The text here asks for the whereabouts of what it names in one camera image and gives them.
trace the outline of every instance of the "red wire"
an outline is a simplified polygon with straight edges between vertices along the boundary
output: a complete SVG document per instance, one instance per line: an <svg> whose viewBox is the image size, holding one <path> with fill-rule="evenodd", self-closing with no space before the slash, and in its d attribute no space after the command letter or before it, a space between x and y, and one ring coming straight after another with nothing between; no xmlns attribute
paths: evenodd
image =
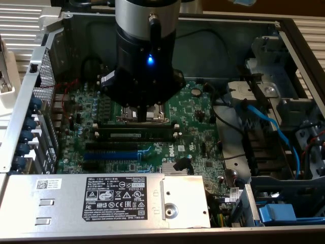
<svg viewBox="0 0 325 244"><path fill-rule="evenodd" d="M63 93L62 100L61 100L61 106L62 106L62 109L63 109L63 115L64 115L64 117L66 117L67 119L69 119L69 116L67 116L67 112L66 112L66 110L65 110L65 108L64 108L64 102L63 102L63 100L64 100L65 95L68 93L69 88L70 88L71 86L73 86L74 84L78 84L78 82L79 82L79 80L78 80L78 79L75 79L75 80L72 81L71 83L67 83L67 84L66 84L66 88L64 89L64 93Z"/></svg>
<svg viewBox="0 0 325 244"><path fill-rule="evenodd" d="M63 86L66 86L66 88L64 89L64 94L62 96L62 100L61 100L61 106L62 106L62 109L63 109L63 115L69 119L69 117L67 116L67 112L64 108L64 97L65 95L68 93L69 89L71 86L73 86L74 84L78 84L79 80L76 78L74 81L72 81L71 83L59 83L59 84L56 84L56 85L49 85L49 86L40 86L40 88L51 88L51 87L55 87L55 88L60 88L62 85Z"/></svg>
<svg viewBox="0 0 325 244"><path fill-rule="evenodd" d="M322 131L322 132L320 132L317 136L314 136L313 138L311 138L309 144L306 146L304 152L301 154L301 163L304 161L304 156L305 156L305 154L306 154L307 149L310 147L310 144L311 144L312 142L314 142L318 137L320 137L320 136L323 135L323 134L325 134L325 131Z"/></svg>

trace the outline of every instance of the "blue led light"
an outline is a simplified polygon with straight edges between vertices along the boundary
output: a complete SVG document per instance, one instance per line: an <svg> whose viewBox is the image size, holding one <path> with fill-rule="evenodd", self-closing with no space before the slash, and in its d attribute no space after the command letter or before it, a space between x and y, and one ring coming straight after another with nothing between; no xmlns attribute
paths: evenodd
<svg viewBox="0 0 325 244"><path fill-rule="evenodd" d="M150 54L149 57L148 57L148 61L147 61L147 63L148 63L148 65L153 65L153 64L154 64L154 60L153 60L151 54Z"/></svg>

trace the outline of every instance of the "green motherboard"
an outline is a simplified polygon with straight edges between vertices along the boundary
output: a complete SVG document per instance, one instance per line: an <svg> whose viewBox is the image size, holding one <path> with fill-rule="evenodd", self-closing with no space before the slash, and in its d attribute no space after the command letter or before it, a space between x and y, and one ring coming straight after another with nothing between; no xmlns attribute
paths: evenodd
<svg viewBox="0 0 325 244"><path fill-rule="evenodd" d="M203 176L206 190L210 193L227 193L226 184L219 184L224 176L223 160L220 159L222 153L218 149L215 118L211 117L210 96L202 92L202 85L188 81L184 89L163 105L163 118L161 112L156 117L160 120L146 128L146 133L150 134L148 140L139 140L141 133L124 129L123 125L130 126L137 122L125 122L125 109L100 94L95 87L85 84L83 89L71 91L69 96L70 101L73 100L69 113L74 120L73 125L66 123L62 126L58 174L164 173L164 163L175 164L186 157L191 159L194 174ZM134 111L129 110L131 120L132 114ZM99 132L99 137L96 134L98 127L106 128L103 130L108 134ZM171 131L173 140L165 138L168 133L164 130L161 141L152 140L159 127L176 127L176 133L167 129ZM110 150L110 153L114 153L114 159L94 157L89 160L95 154L105 154L108 150L98 145L107 143L114 144L114 151ZM130 154L130 157L136 154L138 157L119 158L126 154Z"/></svg>

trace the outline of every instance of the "blue cable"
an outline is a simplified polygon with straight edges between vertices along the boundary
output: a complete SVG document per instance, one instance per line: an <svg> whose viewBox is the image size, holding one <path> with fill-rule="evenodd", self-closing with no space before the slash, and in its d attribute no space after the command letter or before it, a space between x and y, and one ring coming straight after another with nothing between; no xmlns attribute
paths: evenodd
<svg viewBox="0 0 325 244"><path fill-rule="evenodd" d="M150 165L149 169L147 170L138 170L138 173L148 173L151 171L151 169L152 169L152 165Z"/></svg>
<svg viewBox="0 0 325 244"><path fill-rule="evenodd" d="M255 108L252 105L248 105L247 109L252 111L254 114L256 114L261 119L267 120L267 121L271 122L272 124L274 124L274 126L276 127L276 129L277 129L277 131L279 133L280 138L285 142L285 144L287 144L288 147L291 147L290 143L289 143L289 139L283 134L283 132L280 130L280 128L278 126L278 123L274 119L265 116L257 108ZM297 153L297 151L296 151L296 149L294 147L293 147L293 150L294 150L294 154L295 154L296 161L297 161L297 173L296 173L296 177L295 177L295 179L297 179L298 175L299 175L299 172L300 172L300 160L299 160L298 153Z"/></svg>

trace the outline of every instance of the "green circuit board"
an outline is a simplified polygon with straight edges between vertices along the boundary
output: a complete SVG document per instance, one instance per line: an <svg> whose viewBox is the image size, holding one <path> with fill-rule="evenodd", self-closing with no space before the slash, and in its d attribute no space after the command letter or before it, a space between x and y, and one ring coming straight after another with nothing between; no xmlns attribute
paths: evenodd
<svg viewBox="0 0 325 244"><path fill-rule="evenodd" d="M192 94L194 88L201 91L200 96ZM96 139L94 120L101 125L123 125L124 122L120 119L122 108L107 96L97 93L94 88L79 89L69 95L74 100L74 105L71 105L73 117L79 113L81 122L77 124L74 121L73 131L70 130L69 123L62 126L57 173L163 173L163 163L175 164L177 160L188 157L192 160L194 174L203 176L209 192L227 193L226 184L218 183L218 179L224 176L224 169L222 160L219 159L222 154L217 147L219 136L216 123L210 121L210 97L208 93L202 92L202 86L195 81L188 81L185 88L164 104L167 118L164 125L170 125L172 121L179 125L179 134L175 141L115 142L121 147L135 143L138 150L147 150L141 160L138 158L86 162L86 153L105 152L99 148L87 148L87 144L95 142ZM153 128L148 129L147 133L155 132Z"/></svg>

